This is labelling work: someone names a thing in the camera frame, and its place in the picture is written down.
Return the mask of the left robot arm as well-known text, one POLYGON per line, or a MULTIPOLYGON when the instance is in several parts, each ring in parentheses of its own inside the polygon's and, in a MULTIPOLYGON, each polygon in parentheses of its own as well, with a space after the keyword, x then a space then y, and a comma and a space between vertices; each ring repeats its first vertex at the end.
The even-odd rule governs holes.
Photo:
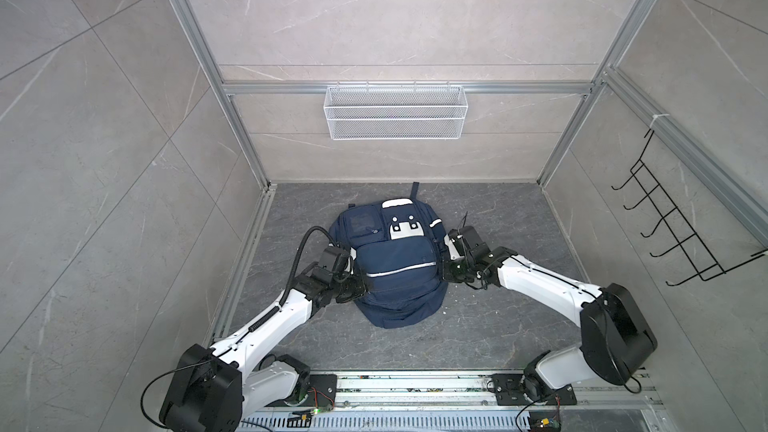
POLYGON ((168 371, 171 382, 156 415, 145 419, 168 431, 234 431, 248 412, 300 393, 308 369, 283 357, 259 366, 291 332, 330 302, 346 303, 369 290, 355 264, 356 252, 331 238, 323 227, 310 227, 297 248, 283 291, 267 309, 215 344, 194 344, 168 371), (328 239, 319 260, 299 267, 315 232, 328 239))

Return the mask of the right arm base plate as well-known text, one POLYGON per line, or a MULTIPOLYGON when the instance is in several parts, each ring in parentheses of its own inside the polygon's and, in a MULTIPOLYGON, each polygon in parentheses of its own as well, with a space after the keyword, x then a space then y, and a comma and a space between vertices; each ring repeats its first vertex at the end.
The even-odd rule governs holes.
POLYGON ((495 396, 499 406, 530 404, 573 406, 577 404, 575 393, 570 385, 555 390, 539 379, 522 373, 492 374, 486 381, 486 389, 495 396))

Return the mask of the navy blue student backpack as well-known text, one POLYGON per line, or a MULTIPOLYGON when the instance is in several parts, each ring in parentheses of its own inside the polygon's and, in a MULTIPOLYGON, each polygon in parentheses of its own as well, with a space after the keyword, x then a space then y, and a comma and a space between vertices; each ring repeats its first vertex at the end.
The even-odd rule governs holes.
POLYGON ((415 325, 439 311, 447 293, 443 260, 448 254, 442 219, 418 199, 407 197, 351 205, 330 227, 330 235, 355 255, 368 292, 355 300, 374 326, 415 325))

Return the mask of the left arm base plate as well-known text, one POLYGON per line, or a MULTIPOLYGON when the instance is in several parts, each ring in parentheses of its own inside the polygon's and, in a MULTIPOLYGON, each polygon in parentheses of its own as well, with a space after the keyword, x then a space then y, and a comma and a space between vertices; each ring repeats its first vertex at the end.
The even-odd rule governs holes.
POLYGON ((289 407, 330 411, 335 407, 338 376, 335 374, 303 374, 293 392, 284 400, 289 407))

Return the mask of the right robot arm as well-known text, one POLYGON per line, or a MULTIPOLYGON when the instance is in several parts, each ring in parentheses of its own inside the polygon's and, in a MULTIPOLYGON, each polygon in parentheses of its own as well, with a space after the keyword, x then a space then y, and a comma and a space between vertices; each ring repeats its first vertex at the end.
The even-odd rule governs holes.
POLYGON ((568 278, 507 248, 490 248, 466 226, 444 238, 443 278, 475 289, 519 292, 559 313, 580 330, 575 344, 547 351, 525 367, 519 389, 530 402, 584 380, 627 387, 658 348, 640 307, 625 287, 601 287, 568 278))

